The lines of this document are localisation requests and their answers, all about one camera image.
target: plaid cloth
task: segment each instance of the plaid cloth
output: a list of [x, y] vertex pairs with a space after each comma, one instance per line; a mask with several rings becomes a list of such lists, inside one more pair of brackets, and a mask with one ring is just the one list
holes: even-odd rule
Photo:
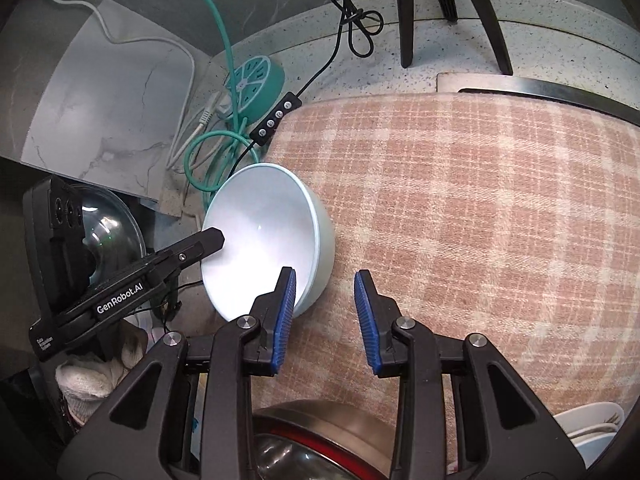
[[[597, 112], [487, 94], [305, 105], [268, 162], [325, 204], [335, 265], [294, 320], [254, 406], [352, 404], [395, 424], [396, 380], [367, 367], [353, 275], [435, 333], [486, 334], [552, 413], [640, 392], [640, 130]], [[450, 402], [450, 390], [446, 388]], [[449, 415], [449, 447], [454, 435]]]

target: blue rubber pad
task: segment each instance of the blue rubber pad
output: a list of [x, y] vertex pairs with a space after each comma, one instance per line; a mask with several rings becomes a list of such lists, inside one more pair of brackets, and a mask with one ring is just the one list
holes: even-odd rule
[[367, 353], [367, 363], [373, 370], [373, 373], [377, 375], [382, 368], [380, 337], [369, 298], [367, 297], [367, 292], [359, 272], [356, 272], [355, 278], [353, 279], [353, 297], [356, 301], [356, 310], [358, 311], [358, 320], [360, 321], [360, 332], [362, 333], [364, 350]]
[[289, 331], [293, 320], [293, 307], [296, 303], [296, 271], [291, 270], [287, 288], [280, 304], [278, 320], [273, 331], [273, 355], [271, 356], [271, 371], [277, 374], [284, 362], [284, 355], [287, 352], [287, 342], [289, 341]]

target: white glove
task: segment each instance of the white glove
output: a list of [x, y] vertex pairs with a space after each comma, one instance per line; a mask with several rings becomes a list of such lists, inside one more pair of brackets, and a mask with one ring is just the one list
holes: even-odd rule
[[122, 320], [118, 330], [120, 359], [104, 362], [94, 354], [70, 357], [56, 368], [56, 382], [71, 417], [84, 426], [95, 410], [145, 354], [147, 336]]

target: coiled green cable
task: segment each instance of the coiled green cable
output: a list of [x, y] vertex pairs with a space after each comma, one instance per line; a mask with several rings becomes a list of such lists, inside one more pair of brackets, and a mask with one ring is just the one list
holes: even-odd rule
[[[213, 194], [223, 184], [223, 175], [225, 173], [226, 168], [229, 167], [231, 162], [238, 157], [238, 149], [241, 145], [249, 146], [248, 137], [244, 134], [244, 128], [246, 127], [246, 119], [242, 121], [240, 124], [240, 117], [238, 114], [238, 92], [236, 90], [236, 71], [234, 67], [234, 57], [233, 52], [231, 50], [231, 43], [229, 41], [229, 36], [226, 33], [225, 24], [222, 21], [222, 16], [218, 12], [218, 8], [216, 4], [213, 3], [212, 0], [204, 0], [209, 7], [209, 10], [213, 14], [214, 19], [216, 20], [216, 25], [218, 26], [218, 30], [220, 31], [220, 36], [222, 36], [222, 43], [225, 47], [225, 55], [226, 55], [226, 67], [229, 70], [229, 86], [231, 90], [231, 107], [232, 107], [232, 122], [233, 122], [233, 131], [230, 130], [211, 130], [199, 137], [193, 139], [187, 150], [184, 152], [184, 175], [187, 177], [189, 183], [196, 189], [202, 192], [202, 201], [205, 211], [209, 207], [210, 199]], [[207, 173], [205, 174], [204, 181], [197, 181], [193, 177], [193, 172], [190, 168], [191, 155], [196, 147], [211, 137], [228, 137], [220, 149], [214, 154], [211, 159], [211, 163], [207, 168]], [[252, 158], [254, 162], [260, 162], [260, 155], [256, 150], [250, 150]], [[223, 163], [220, 164], [220, 159], [224, 154]]]

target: metal bolt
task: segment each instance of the metal bolt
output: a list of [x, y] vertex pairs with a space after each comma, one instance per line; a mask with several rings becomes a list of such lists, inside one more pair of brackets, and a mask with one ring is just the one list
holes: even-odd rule
[[400, 316], [398, 319], [396, 319], [396, 325], [404, 330], [409, 330], [410, 328], [413, 328], [415, 326], [415, 319], [409, 316]]
[[486, 341], [486, 337], [483, 336], [482, 334], [471, 334], [469, 336], [469, 342], [473, 345], [476, 346], [478, 348], [483, 347], [484, 345], [486, 345], [487, 341]]
[[240, 328], [251, 328], [255, 325], [255, 317], [254, 316], [241, 316], [238, 318], [236, 322]]
[[180, 332], [168, 332], [162, 337], [162, 342], [167, 346], [176, 346], [180, 341], [182, 341]]

